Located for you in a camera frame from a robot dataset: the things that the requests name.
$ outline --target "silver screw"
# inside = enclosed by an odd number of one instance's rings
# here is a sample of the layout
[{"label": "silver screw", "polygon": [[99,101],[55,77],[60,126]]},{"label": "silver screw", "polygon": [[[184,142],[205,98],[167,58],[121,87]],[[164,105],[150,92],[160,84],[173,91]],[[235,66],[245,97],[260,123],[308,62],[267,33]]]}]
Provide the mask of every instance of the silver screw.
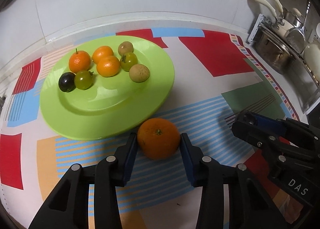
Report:
[{"label": "silver screw", "polygon": [[80,165],[79,165],[79,164],[73,164],[73,165],[71,166],[71,169],[72,169],[73,171],[77,171],[79,168],[80,168]]},{"label": "silver screw", "polygon": [[285,158],[283,155],[279,155],[279,156],[278,156],[278,159],[279,159],[281,162],[285,162],[285,161],[286,161],[286,158]]},{"label": "silver screw", "polygon": [[210,161],[211,161],[211,157],[209,157],[209,156],[203,156],[203,157],[202,157],[202,160],[203,160],[204,162],[210,162]]},{"label": "silver screw", "polygon": [[113,155],[107,157],[107,162],[114,162],[116,160],[116,157]]},{"label": "silver screw", "polygon": [[240,164],[238,165],[238,169],[241,170],[241,171],[245,171],[245,170],[247,169],[247,166],[244,165],[243,163],[240,163]]}]

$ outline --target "orange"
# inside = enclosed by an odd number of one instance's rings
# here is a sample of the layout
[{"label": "orange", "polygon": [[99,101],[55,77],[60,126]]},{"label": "orange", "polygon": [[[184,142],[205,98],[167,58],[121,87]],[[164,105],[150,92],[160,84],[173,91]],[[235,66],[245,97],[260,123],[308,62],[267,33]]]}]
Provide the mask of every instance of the orange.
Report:
[{"label": "orange", "polygon": [[92,60],[95,64],[98,64],[106,56],[113,56],[113,50],[109,46],[101,46],[92,54]]},{"label": "orange", "polygon": [[137,140],[146,157],[161,160],[176,152],[180,144],[180,133],[170,121],[151,118],[140,126]]},{"label": "orange", "polygon": [[90,55],[86,51],[78,51],[76,49],[76,52],[69,59],[69,69],[75,74],[81,70],[88,70],[90,65]]},{"label": "orange", "polygon": [[115,56],[102,58],[97,64],[97,71],[103,77],[116,75],[120,70],[120,61]]}]

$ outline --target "green plate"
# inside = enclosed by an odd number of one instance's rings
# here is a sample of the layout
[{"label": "green plate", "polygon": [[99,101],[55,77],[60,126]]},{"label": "green plate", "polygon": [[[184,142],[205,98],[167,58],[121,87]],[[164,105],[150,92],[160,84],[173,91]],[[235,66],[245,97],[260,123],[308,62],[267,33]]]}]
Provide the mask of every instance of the green plate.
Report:
[{"label": "green plate", "polygon": [[77,49],[92,55],[96,48],[108,45],[120,59],[118,46],[124,41],[133,44],[139,63],[149,68],[149,79],[135,83],[122,69],[113,77],[102,77],[92,63],[94,84],[87,90],[76,88],[64,93],[58,80],[70,71],[68,61],[74,53],[70,51],[54,65],[40,93],[41,113],[56,133],[81,141],[111,137],[137,126],[164,103],[174,82],[174,67],[158,45],[132,36],[109,36],[86,42]]}]

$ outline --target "patterned tablecloth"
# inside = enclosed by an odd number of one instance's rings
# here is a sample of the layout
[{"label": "patterned tablecloth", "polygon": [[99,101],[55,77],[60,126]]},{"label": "patterned tablecloth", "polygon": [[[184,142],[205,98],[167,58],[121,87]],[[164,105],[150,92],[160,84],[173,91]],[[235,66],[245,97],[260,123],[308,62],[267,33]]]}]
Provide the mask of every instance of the patterned tablecloth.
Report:
[{"label": "patterned tablecloth", "polygon": [[[258,177],[278,207],[287,195],[266,178],[261,156],[231,132],[242,109],[271,118],[299,119],[274,78],[243,46],[240,37],[200,29],[151,28],[108,35],[131,35],[163,48],[175,67],[175,82],[167,101],[155,114],[188,133],[221,164],[245,163]],[[87,40],[51,52],[22,68],[2,112],[0,135],[0,199],[7,211],[28,227],[59,178],[73,163],[96,164],[126,142],[129,132],[98,141],[74,141],[53,132],[39,110],[42,84],[54,64]],[[93,185],[89,195],[89,222],[93,227]],[[138,151],[132,177],[117,188],[123,228],[188,228],[196,226],[201,188],[187,181],[180,152],[163,161],[151,161]],[[228,194],[225,192],[225,228]]]}]

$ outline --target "white wall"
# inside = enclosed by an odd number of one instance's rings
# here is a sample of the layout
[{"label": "white wall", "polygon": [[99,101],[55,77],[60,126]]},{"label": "white wall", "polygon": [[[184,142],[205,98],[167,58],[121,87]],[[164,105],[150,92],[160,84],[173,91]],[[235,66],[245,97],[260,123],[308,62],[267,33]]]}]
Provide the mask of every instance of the white wall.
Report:
[{"label": "white wall", "polygon": [[[301,11],[306,3],[281,1],[284,6],[295,6]],[[45,43],[83,30],[92,29],[94,35],[102,26],[107,32],[109,24],[145,20],[152,25],[152,20],[163,19],[249,33],[261,12],[268,15],[265,8],[252,0],[14,0],[0,12],[0,81],[22,64],[21,58]],[[320,20],[314,17],[311,22]],[[139,27],[143,25],[132,24],[132,29]]]}]

